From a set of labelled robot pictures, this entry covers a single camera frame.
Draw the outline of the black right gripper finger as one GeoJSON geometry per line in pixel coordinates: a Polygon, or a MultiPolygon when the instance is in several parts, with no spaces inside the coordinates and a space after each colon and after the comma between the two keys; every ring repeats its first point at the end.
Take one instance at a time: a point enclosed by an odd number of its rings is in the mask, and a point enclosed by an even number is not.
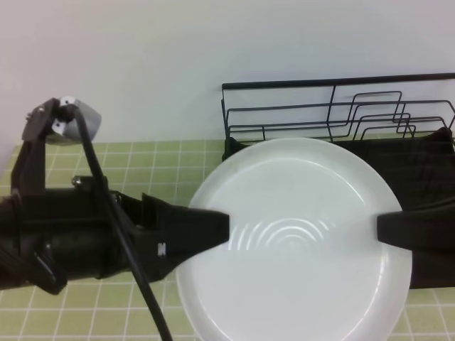
{"type": "Polygon", "coordinates": [[[453,251],[454,205],[379,215],[377,237],[380,242],[411,251],[453,251]]]}

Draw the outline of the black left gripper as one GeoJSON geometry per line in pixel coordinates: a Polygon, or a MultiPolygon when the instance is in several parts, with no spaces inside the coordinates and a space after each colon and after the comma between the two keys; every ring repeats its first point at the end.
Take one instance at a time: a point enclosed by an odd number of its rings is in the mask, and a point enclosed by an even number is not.
{"type": "MultiPolygon", "coordinates": [[[[229,215],[131,199],[131,238],[148,281],[160,281],[191,257],[229,241],[229,215]]],[[[10,195],[10,282],[66,284],[130,269],[89,177],[76,188],[10,195]]]]}

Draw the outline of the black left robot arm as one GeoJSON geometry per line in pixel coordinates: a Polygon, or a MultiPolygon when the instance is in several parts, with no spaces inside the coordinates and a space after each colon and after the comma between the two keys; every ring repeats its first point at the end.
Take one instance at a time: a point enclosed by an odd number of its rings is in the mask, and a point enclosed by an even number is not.
{"type": "MultiPolygon", "coordinates": [[[[191,257],[226,243],[230,218],[213,210],[172,205],[144,195],[112,192],[149,282],[191,257]]],[[[59,294],[69,281],[104,279],[130,269],[95,184],[1,199],[1,287],[37,286],[59,294]]]]}

